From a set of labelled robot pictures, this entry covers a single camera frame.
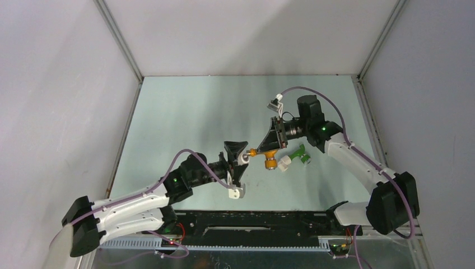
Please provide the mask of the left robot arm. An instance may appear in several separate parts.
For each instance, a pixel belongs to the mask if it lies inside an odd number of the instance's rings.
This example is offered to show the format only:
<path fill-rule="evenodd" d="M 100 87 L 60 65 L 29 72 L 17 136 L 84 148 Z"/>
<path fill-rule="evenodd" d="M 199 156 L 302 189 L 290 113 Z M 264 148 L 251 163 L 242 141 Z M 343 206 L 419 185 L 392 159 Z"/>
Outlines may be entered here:
<path fill-rule="evenodd" d="M 62 219 L 72 224 L 70 257 L 88 254 L 111 239 L 142 231 L 171 233 L 177 218 L 172 205 L 193 195 L 193 188 L 218 183 L 229 192 L 229 198 L 243 198 L 245 186 L 240 179 L 256 155 L 246 150 L 247 142 L 226 141 L 218 161 L 208 163 L 206 157 L 192 150 L 181 150 L 188 157 L 177 168 L 170 166 L 158 182 L 118 198 L 92 202 L 87 196 L 76 199 Z"/>

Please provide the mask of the white pipe elbow fitting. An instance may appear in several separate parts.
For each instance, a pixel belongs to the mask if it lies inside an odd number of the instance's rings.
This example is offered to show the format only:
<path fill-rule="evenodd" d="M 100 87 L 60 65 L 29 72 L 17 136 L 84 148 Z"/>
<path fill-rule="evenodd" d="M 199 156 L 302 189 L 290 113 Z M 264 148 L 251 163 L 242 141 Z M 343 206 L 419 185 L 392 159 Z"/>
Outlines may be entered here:
<path fill-rule="evenodd" d="M 280 160 L 278 161 L 277 167 L 279 168 L 280 171 L 285 172 L 291 163 L 292 163 L 292 159 L 288 155 L 285 155 L 282 158 L 280 158 Z"/>

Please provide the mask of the orange water faucet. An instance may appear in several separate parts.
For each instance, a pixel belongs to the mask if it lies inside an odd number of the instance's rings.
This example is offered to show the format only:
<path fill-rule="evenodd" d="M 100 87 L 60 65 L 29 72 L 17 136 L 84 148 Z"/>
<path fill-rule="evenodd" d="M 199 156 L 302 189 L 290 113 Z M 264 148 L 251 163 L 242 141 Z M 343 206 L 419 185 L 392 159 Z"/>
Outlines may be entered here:
<path fill-rule="evenodd" d="M 278 150 L 270 150 L 270 151 L 265 151 L 265 152 L 259 152 L 257 149 L 250 149 L 246 153 L 250 157 L 263 155 L 265 157 L 264 167 L 267 170 L 275 170 L 278 167 L 278 162 L 275 158 L 275 154 L 277 152 L 278 152 Z"/>

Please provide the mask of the green water faucet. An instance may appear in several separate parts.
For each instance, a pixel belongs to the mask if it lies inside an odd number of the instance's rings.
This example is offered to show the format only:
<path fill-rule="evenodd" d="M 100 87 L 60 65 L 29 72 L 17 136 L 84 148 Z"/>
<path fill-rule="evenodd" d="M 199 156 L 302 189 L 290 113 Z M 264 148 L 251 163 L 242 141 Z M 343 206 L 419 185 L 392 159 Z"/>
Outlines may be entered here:
<path fill-rule="evenodd" d="M 306 148 L 303 144 L 300 144 L 299 148 L 293 153 L 289 154 L 289 158 L 293 161 L 295 158 L 300 159 L 300 161 L 306 165 L 311 162 L 310 155 L 306 152 Z"/>

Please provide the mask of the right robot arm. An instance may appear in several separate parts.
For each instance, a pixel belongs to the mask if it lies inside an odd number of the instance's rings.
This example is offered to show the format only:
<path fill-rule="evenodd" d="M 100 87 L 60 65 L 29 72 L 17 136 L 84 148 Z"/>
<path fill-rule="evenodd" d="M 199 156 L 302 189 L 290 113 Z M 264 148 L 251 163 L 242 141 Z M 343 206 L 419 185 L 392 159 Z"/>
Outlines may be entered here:
<path fill-rule="evenodd" d="M 367 190 L 367 202 L 343 202 L 335 205 L 326 218 L 326 227 L 332 234 L 340 234 L 351 225 L 372 226 L 378 233 L 387 235 L 400 226 L 414 224 L 420 214 L 416 180 L 409 172 L 397 173 L 369 157 L 347 137 L 343 127 L 325 119 L 320 101 L 315 95 L 298 98 L 299 116 L 285 121 L 273 117 L 268 133 L 250 156 L 264 155 L 265 167 L 286 169 L 290 157 L 275 159 L 278 150 L 287 147 L 289 141 L 305 137 L 316 147 L 341 165 Z"/>

